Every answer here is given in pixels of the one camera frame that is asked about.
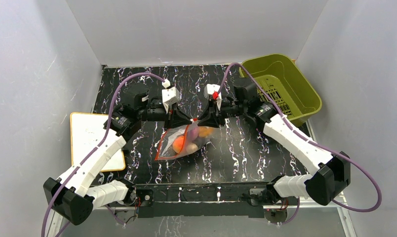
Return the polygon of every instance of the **black wire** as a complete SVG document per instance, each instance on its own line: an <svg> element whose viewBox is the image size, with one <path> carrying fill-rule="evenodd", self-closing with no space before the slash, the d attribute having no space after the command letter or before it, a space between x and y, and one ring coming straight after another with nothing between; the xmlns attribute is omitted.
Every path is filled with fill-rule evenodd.
<svg viewBox="0 0 397 237"><path fill-rule="evenodd" d="M126 224L130 221L130 219L132 219L133 217L136 217L136 215L134 215L134 216L131 216L127 221L126 221Z"/></svg>

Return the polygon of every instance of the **metal frame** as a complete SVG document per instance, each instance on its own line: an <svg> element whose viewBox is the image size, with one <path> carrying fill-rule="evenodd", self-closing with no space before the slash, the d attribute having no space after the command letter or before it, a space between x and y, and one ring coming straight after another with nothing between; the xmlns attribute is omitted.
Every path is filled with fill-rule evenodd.
<svg viewBox="0 0 397 237"><path fill-rule="evenodd" d="M306 122L306 125L308 127L309 130L309 134L310 137L316 142L316 137L314 134L314 131L312 129L312 124L311 121L308 120ZM341 193L340 195L338 195L335 198L336 201L342 203L342 204L347 204L347 201L345 199L345 196L343 193ZM295 205L291 205L289 206L290 208L296 208ZM263 206L264 209L279 209L280 207L278 205L264 205ZM354 230L353 227L353 223L351 221L350 215L348 213L347 209L344 209L342 207L340 207L337 204L334 203L330 203L327 206L322 206L317 204L315 201L313 201L311 198L308 199L301 199L300 201L300 208L336 208L338 211L338 214L340 216L341 219L341 224L343 226L344 232L346 237L357 237L356 232ZM99 207L97 208L97 210L101 210L101 209L106 209L105 207ZM121 206L121 207L114 207L114 210L134 210L134 207L131 206ZM51 211L50 212L50 216L49 216L48 223L49 224L49 229L47 231L47 237L55 237L57 235L57 233L60 231L60 228L62 227L62 220L63 217L56 213L55 211Z"/></svg>

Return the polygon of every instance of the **white wall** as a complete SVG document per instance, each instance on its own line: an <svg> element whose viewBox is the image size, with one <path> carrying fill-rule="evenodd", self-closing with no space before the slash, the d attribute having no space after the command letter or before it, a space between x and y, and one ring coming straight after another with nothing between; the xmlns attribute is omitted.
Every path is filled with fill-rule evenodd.
<svg viewBox="0 0 397 237"><path fill-rule="evenodd" d="M0 0L0 237L40 236L43 182L70 165L69 114L100 72L64 0Z"/></svg>
<svg viewBox="0 0 397 237"><path fill-rule="evenodd" d="M345 151L378 181L383 204L350 212L359 237L397 237L397 0L330 0L297 65L323 99L313 117L318 140ZM352 168L348 202L375 203L374 188Z"/></svg>
<svg viewBox="0 0 397 237"><path fill-rule="evenodd" d="M296 58L327 0L67 0L108 66Z"/></svg>

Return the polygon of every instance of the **green basket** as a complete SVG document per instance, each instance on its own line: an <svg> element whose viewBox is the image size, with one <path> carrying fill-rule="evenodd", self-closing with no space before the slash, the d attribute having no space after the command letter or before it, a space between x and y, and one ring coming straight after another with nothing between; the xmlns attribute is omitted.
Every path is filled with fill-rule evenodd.
<svg viewBox="0 0 397 237"><path fill-rule="evenodd" d="M322 101L311 84L285 55L271 54L242 63L267 94L278 104L296 127L322 107ZM241 77L247 77L240 69ZM267 101L260 91L260 96Z"/></svg>

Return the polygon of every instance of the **marble tabletop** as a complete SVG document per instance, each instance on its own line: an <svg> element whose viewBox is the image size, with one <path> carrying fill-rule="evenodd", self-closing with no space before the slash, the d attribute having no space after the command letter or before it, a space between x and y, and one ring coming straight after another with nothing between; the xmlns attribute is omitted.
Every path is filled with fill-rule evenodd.
<svg viewBox="0 0 397 237"><path fill-rule="evenodd" d="M93 112L108 112L114 90L127 76L149 72L173 82L181 94L179 107L195 118L206 105L204 86L219 84L226 68L227 65L105 68ZM238 78L238 69L231 70L223 96L233 96L233 81ZM128 84L131 83L146 84L150 97L160 95L162 90L161 82L150 77L137 78ZM123 87L120 94L126 90L127 87ZM308 134L306 125L300 129ZM162 133L163 122L144 122L124 151L126 169L100 173L93 185L105 184L117 177L136 184L152 184L271 181L279 175L307 174L289 151L249 126L243 118L227 119L211 143L192 155L154 161Z"/></svg>

